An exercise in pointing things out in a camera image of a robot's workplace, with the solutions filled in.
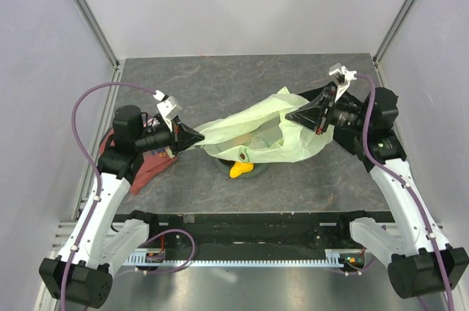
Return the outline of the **grey green plate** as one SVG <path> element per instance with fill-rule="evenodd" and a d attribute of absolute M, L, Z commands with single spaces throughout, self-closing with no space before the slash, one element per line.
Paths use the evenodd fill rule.
<path fill-rule="evenodd" d="M 229 170 L 233 163 L 235 161 L 227 161 L 223 159 L 216 158 L 214 160 L 216 166 L 226 175 L 228 175 L 229 178 Z M 260 175 L 263 173 L 267 168 L 269 167 L 269 164 L 254 164 L 254 170 L 252 172 L 249 172 L 247 174 L 242 175 L 240 178 L 236 179 L 245 179 L 245 178 L 253 178 L 257 175 Z"/>

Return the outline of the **aluminium corner frame rail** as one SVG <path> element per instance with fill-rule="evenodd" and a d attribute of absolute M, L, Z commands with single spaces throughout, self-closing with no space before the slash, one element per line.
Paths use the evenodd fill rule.
<path fill-rule="evenodd" d="M 398 35 L 399 30 L 402 28 L 405 20 L 407 19 L 416 2 L 417 0 L 404 0 L 402 2 L 400 8 L 397 11 L 396 16 L 392 20 L 391 25 L 389 26 L 382 42 L 380 43 L 376 53 L 372 58 L 375 67 L 378 67 L 384 59 L 384 56 L 388 52 L 388 49 L 391 47 L 392 42 Z"/>

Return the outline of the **left aluminium frame post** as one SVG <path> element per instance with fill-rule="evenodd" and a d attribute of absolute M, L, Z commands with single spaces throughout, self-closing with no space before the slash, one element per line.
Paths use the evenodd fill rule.
<path fill-rule="evenodd" d="M 109 61 L 109 64 L 116 70 L 119 65 L 120 61 L 117 55 L 114 53 L 111 44 L 109 43 L 108 39 L 106 38 L 100 24 L 98 23 L 95 14 L 93 13 L 89 3 L 87 0 L 73 0 L 80 11 L 81 15 L 83 16 L 84 20 L 86 21 L 87 26 L 91 30 L 92 34 L 94 35 L 98 45 L 102 49 L 103 53 L 106 56 L 106 59 Z"/>

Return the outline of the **light green plastic bag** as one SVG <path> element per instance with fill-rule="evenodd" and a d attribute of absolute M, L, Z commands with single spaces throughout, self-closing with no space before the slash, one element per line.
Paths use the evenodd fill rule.
<path fill-rule="evenodd" d="M 333 141 L 333 130 L 324 134 L 304 128 L 285 115 L 305 106 L 307 100 L 284 87 L 253 106 L 229 117 L 196 128 L 204 140 L 195 144 L 209 156 L 238 162 L 294 163 L 318 154 Z M 251 134 L 250 143 L 236 146 L 234 139 Z"/>

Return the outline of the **red printed t-shirt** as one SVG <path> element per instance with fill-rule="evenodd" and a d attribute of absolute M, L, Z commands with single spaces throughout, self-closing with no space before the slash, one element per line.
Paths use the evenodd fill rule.
<path fill-rule="evenodd" d="M 127 179 L 132 195 L 137 195 L 151 179 L 176 161 L 168 154 L 167 147 L 144 153 L 134 149 L 134 142 L 143 133 L 144 122 L 141 112 L 117 112 L 99 148 L 99 172 Z"/>

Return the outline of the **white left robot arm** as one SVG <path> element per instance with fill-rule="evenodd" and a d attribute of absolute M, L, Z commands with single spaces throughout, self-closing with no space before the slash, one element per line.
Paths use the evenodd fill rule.
<path fill-rule="evenodd" d="M 139 107 L 123 106 L 115 111 L 113 133 L 97 162 L 97 175 L 84 211 L 69 239 L 54 259 L 44 259 L 40 276 L 52 297 L 85 307 L 103 306 L 113 278 L 141 245 L 153 247 L 160 241 L 156 216 L 140 212 L 127 219 L 112 238 L 108 231 L 117 208 L 129 192 L 144 163 L 144 153 L 169 148 L 178 154 L 204 136 L 180 121 L 157 117 L 156 128 L 144 124 Z"/>

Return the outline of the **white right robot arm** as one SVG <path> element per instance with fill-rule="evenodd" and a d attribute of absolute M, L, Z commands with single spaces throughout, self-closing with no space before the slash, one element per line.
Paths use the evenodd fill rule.
<path fill-rule="evenodd" d="M 396 294 L 408 299 L 453 290 L 468 267 L 468 253 L 454 248 L 429 214 L 410 172 L 407 155 L 394 130 L 398 97 L 376 87 L 365 101 L 333 84 L 301 93 L 306 105 L 286 118 L 317 135 L 333 139 L 357 156 L 385 197 L 400 236 L 387 233 L 368 213 L 341 217 L 336 228 L 343 247 L 364 246 L 387 269 Z"/>

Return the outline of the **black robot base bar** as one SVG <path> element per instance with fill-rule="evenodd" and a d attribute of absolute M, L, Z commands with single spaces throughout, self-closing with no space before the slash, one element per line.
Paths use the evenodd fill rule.
<path fill-rule="evenodd" d="M 394 223 L 389 211 L 316 213 L 195 213 L 155 214 L 133 211 L 117 214 L 114 223 L 138 219 L 149 225 L 149 236 L 167 229 L 190 233 L 197 246 L 230 243 L 268 243 L 311 249 L 360 249 L 346 224 L 372 218 L 381 225 Z"/>

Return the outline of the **black folded cloth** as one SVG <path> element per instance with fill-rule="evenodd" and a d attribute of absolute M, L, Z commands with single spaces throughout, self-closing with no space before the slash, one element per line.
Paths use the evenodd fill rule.
<path fill-rule="evenodd" d="M 317 125 L 326 120 L 337 125 L 343 118 L 347 124 L 357 122 L 360 117 L 364 116 L 366 103 L 359 101 L 349 92 L 345 92 L 337 100 L 337 93 L 337 87 L 332 84 L 299 93 L 298 95 L 305 98 L 308 103 L 285 117 L 297 123 L 305 122 Z"/>

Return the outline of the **yellow lemon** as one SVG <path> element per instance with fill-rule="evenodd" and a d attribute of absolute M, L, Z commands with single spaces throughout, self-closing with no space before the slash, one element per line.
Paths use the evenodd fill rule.
<path fill-rule="evenodd" d="M 245 145 L 246 143 L 250 143 L 252 139 L 252 135 L 247 133 L 243 134 L 242 136 L 238 136 L 237 138 L 234 139 L 234 143 L 236 146 L 238 145 Z"/>

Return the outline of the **yellow pear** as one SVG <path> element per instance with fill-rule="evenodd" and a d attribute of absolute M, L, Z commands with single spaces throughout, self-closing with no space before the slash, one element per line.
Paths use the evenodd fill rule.
<path fill-rule="evenodd" d="M 242 175 L 252 172 L 254 170 L 254 164 L 251 162 L 234 162 L 229 170 L 229 178 L 236 179 Z"/>

